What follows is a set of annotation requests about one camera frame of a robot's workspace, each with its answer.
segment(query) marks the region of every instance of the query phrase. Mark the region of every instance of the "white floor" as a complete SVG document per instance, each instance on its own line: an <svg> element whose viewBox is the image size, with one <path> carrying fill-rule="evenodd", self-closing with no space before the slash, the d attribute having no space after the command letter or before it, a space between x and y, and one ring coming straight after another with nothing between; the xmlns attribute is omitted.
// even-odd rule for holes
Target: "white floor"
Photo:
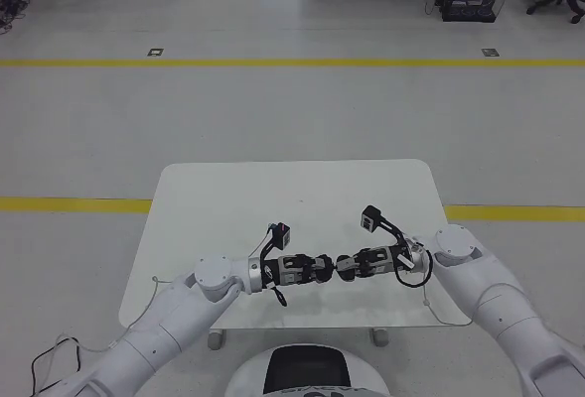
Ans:
<svg viewBox="0 0 585 397"><path fill-rule="evenodd" d="M443 24L414 0L34 1L0 59L585 59L585 17ZM171 163L419 158L444 203L585 205L585 68L0 68L0 196L151 198ZM29 395L60 331L103 345L145 216L0 212L0 396ZM585 342L585 224L466 223L537 309ZM220 396L267 347L317 341L371 362L397 396L512 396L485 333L236 331L202 339L142 396ZM73 370L72 351L54 376Z"/></svg>

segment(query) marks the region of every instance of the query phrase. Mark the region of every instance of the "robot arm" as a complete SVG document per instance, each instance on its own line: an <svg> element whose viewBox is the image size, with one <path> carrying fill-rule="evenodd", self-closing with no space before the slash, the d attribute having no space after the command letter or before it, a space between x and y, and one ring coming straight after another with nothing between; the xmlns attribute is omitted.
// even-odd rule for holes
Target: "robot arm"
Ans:
<svg viewBox="0 0 585 397"><path fill-rule="evenodd" d="M391 246L366 248L354 256L287 255L266 259L272 248L284 249L289 227L272 225L272 239L258 258L230 262L203 259L193 274L178 277L154 300L142 319L95 365L53 387L47 396L132 396L164 364L206 332L241 291L323 283L336 270L345 281L394 273L410 288L435 274L454 302L504 350L519 374L526 397L585 397L585 353L547 329L519 282L500 260L466 228L449 225L431 238L405 236L369 206L361 225L378 227L396 238ZM399 272L426 272L421 283L408 284Z"/></svg>
<svg viewBox="0 0 585 397"><path fill-rule="evenodd" d="M584 351L545 326L504 263L458 225L426 246L440 284L514 364L523 396L585 396Z"/></svg>
<svg viewBox="0 0 585 397"><path fill-rule="evenodd" d="M195 284L195 274L175 279L99 361L42 395L133 396L158 369L208 331L243 288L235 278L211 301L193 290Z"/></svg>

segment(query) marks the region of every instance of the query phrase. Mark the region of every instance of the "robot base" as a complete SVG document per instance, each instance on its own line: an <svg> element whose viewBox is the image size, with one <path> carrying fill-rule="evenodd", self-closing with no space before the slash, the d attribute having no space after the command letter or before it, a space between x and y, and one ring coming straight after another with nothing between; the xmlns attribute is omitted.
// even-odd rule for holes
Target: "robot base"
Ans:
<svg viewBox="0 0 585 397"><path fill-rule="evenodd" d="M355 355L320 344L289 344L250 358L234 373L224 396L261 396L302 386L344 386L389 394L380 374Z"/></svg>

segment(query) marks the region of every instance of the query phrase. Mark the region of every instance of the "yellow floor line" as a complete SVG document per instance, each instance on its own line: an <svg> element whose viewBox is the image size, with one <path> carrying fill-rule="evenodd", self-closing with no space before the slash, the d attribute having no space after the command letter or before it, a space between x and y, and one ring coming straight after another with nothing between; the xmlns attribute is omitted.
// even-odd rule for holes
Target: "yellow floor line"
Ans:
<svg viewBox="0 0 585 397"><path fill-rule="evenodd" d="M585 60L217 59L0 60L0 67L585 67Z"/></svg>
<svg viewBox="0 0 585 397"><path fill-rule="evenodd" d="M148 213L150 199L8 198L0 211ZM585 206L445 205L449 220L585 222Z"/></svg>
<svg viewBox="0 0 585 397"><path fill-rule="evenodd" d="M134 198L0 198L0 211L148 213L150 199Z"/></svg>

